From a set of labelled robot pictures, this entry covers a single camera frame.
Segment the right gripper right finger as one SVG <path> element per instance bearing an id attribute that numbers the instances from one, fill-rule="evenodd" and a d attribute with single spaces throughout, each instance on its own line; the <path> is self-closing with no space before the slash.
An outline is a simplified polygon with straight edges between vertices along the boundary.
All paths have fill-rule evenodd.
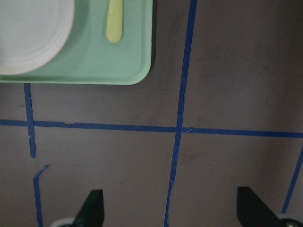
<path id="1" fill-rule="evenodd" d="M 293 218 L 279 218 L 249 187 L 237 189 L 237 219 L 243 227 L 301 227 Z"/>

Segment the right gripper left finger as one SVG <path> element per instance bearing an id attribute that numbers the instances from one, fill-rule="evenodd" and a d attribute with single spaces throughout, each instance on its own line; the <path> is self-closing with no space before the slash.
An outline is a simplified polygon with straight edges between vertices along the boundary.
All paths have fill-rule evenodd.
<path id="1" fill-rule="evenodd" d="M 92 190 L 74 218 L 62 218 L 51 227 L 102 227 L 104 224 L 103 190 Z"/>

